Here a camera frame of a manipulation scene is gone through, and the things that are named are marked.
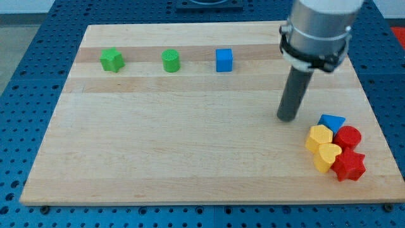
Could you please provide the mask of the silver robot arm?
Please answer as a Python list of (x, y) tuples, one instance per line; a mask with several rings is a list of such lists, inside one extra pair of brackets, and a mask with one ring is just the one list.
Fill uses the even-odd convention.
[(280, 51), (301, 72), (333, 72), (345, 59), (363, 0), (296, 0), (281, 25)]

